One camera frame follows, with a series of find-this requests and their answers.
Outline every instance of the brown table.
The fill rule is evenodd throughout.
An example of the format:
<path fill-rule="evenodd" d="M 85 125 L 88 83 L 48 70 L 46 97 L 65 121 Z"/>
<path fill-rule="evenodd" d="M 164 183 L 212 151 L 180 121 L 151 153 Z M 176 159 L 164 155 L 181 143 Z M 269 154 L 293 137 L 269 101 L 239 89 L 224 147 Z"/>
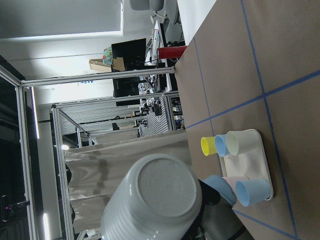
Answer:
<path fill-rule="evenodd" d="M 320 237 L 320 1 L 218 0 L 176 64 L 192 164 L 200 139 L 257 129 L 274 198 L 234 211 L 257 240 Z"/>

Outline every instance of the metal frame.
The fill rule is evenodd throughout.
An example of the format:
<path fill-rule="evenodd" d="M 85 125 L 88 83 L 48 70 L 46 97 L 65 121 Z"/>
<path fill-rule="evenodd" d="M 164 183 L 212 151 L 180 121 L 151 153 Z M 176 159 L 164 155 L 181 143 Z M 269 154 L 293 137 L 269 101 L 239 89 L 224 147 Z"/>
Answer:
<path fill-rule="evenodd" d="M 171 94 L 163 101 L 165 111 L 168 113 L 167 123 L 171 130 L 176 130 L 176 123 L 174 120 L 174 112 L 171 107 L 171 98 L 179 97 L 179 94 Z"/>
<path fill-rule="evenodd" d="M 128 78 L 128 77 L 139 77 L 145 75 L 158 75 L 158 74 L 173 74 L 175 72 L 175 67 L 161 67 L 152 69 L 142 69 L 133 71 L 117 71 L 117 72 L 107 72 L 98 73 L 91 75 L 80 75 L 80 76 L 67 76 L 67 77 L 55 77 L 55 78 L 45 78 L 36 80 L 23 80 L 21 84 L 23 87 L 36 87 L 45 85 L 56 85 L 56 84 L 68 84 L 77 83 L 81 81 L 97 81 L 106 79 L 117 79 L 117 78 Z"/>
<path fill-rule="evenodd" d="M 121 72 L 109 72 L 109 73 L 98 73 L 91 75 L 81 75 L 81 76 L 71 76 L 71 77 L 56 77 L 56 78 L 48 78 L 48 79 L 36 79 L 36 80 L 22 80 L 17 79 L 13 74 L 8 72 L 4 67 L 0 66 L 0 77 L 5 79 L 7 82 L 15 86 L 16 90 L 16 101 L 17 101 L 17 111 L 18 111 L 18 122 L 19 122 L 19 132 L 20 132 L 20 146 L 21 146 L 21 158 L 22 158 L 22 168 L 23 168 L 23 179 L 24 179 L 24 188 L 25 188 L 25 198 L 26 201 L 30 201 L 30 205 L 27 208 L 27 218 L 28 218 L 28 226 L 29 226 L 29 236 L 31 240 L 38 240 L 38 227 L 37 227 L 37 217 L 35 212 L 35 202 L 34 202 L 34 194 L 33 194 L 33 185 L 32 185 L 32 175 L 31 175 L 31 160 L 29 154 L 29 141 L 28 141 L 28 129 L 27 129 L 27 119 L 26 119 L 26 103 L 25 103 L 25 88 L 27 87 L 37 87 L 37 86 L 46 86 L 46 85 L 56 85 L 56 84 L 65 84 L 65 83 L 76 83 L 81 81 L 88 80 L 105 80 L 111 78 L 126 78 L 126 77 L 136 77 L 136 76 L 144 76 L 144 75 L 158 75 L 158 74 L 168 74 L 174 73 L 175 67 L 163 67 L 163 68 L 154 68 L 154 69 L 143 69 L 143 70 L 133 70 L 133 71 L 121 71 Z M 178 92 L 168 92 L 168 93 L 153 93 L 148 94 L 148 97 L 164 97 L 170 94 L 177 94 Z M 106 98 L 100 99 L 98 102 L 108 102 L 108 101 L 121 101 L 121 100 L 131 100 L 136 98 L 141 98 L 140 96 L 129 96 L 129 97 L 118 97 L 114 98 Z M 54 124 L 54 134 L 56 140 L 56 153 L 58 158 L 58 170 L 59 170 L 59 182 L 61 187 L 61 195 L 62 195 L 62 208 L 64 215 L 64 224 L 66 237 L 68 240 L 74 240 L 73 227 L 72 227 L 72 209 L 70 204 L 70 197 L 68 192 L 68 181 L 66 174 L 66 164 L 65 164 L 65 156 L 64 152 L 61 149 L 62 145 L 62 134 L 61 134 L 61 123 L 60 116 L 68 119 L 68 115 L 66 115 L 63 111 L 61 111 L 62 106 L 66 107 L 66 105 L 74 106 L 74 105 L 85 105 L 85 104 L 93 104 L 93 101 L 86 100 L 74 103 L 67 104 L 56 104 L 56 107 L 52 109 L 53 112 L 53 124 Z M 72 119 L 69 117 L 68 119 L 72 124 L 75 124 L 78 132 L 82 129 L 81 126 L 77 125 Z"/>
<path fill-rule="evenodd" d="M 21 81 L 1 65 L 0 77 L 6 80 L 7 82 L 11 83 L 15 87 L 21 86 Z"/>
<path fill-rule="evenodd" d="M 22 159 L 22 170 L 23 170 L 23 181 L 24 181 L 24 196 L 25 200 L 30 202 L 30 205 L 26 206 L 29 236 L 32 240 L 38 240 L 38 228 L 37 228 L 37 216 L 35 210 L 34 192 L 32 185 L 32 174 L 31 174 L 31 162 L 29 153 L 29 140 L 28 140 L 28 129 L 26 119 L 26 101 L 25 101 L 25 90 L 22 86 L 16 86 L 16 103 L 18 111 L 19 121 L 19 132 L 20 132 L 20 147 L 21 147 L 21 159 Z"/>
<path fill-rule="evenodd" d="M 119 129 L 119 130 L 113 130 L 113 131 L 99 131 L 99 132 L 90 133 L 90 136 L 92 138 L 92 136 L 97 136 L 101 134 L 118 133 L 118 132 L 130 131 L 130 130 L 132 130 L 132 128 Z"/>
<path fill-rule="evenodd" d="M 99 125 L 103 125 L 105 123 L 108 123 L 108 124 L 121 123 L 121 122 L 125 122 L 125 121 L 128 121 L 128 120 L 140 120 L 140 119 L 144 119 L 144 118 L 145 118 L 144 116 L 136 116 L 136 117 L 132 117 L 132 118 L 115 119 L 115 120 L 92 122 L 92 123 L 84 123 L 84 124 L 80 124 L 80 126 L 81 127 L 99 126 Z"/>

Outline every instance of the beige curtain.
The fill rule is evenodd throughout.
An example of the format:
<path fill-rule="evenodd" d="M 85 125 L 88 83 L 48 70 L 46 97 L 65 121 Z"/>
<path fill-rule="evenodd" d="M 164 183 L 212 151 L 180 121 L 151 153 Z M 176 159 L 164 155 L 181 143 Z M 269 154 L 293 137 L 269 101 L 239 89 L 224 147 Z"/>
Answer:
<path fill-rule="evenodd" d="M 72 173 L 68 188 L 76 233 L 100 227 L 103 210 L 121 180 L 137 160 L 150 154 L 168 154 L 191 166 L 185 130 L 66 152 L 65 161 Z"/>

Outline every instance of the white tray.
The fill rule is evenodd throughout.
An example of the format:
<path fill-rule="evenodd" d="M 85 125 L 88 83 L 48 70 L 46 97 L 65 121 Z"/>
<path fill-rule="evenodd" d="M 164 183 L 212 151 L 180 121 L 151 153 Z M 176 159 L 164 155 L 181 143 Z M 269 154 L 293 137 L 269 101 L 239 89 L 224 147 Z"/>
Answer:
<path fill-rule="evenodd" d="M 270 187 L 270 197 L 266 200 L 269 201 L 274 196 L 274 188 L 271 182 L 264 144 L 257 130 L 249 130 L 256 132 L 258 135 L 259 147 L 236 156 L 220 157 L 223 177 L 246 176 L 249 179 L 267 180 Z"/>

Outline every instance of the pink cup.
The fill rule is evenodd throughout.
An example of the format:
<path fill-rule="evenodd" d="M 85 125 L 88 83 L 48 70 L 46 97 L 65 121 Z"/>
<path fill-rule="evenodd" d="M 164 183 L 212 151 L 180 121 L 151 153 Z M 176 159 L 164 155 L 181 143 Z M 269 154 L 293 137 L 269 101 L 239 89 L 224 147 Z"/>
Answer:
<path fill-rule="evenodd" d="M 248 180 L 246 176 L 224 176 L 222 178 L 231 186 L 234 193 L 236 193 L 236 183 L 238 181 Z"/>

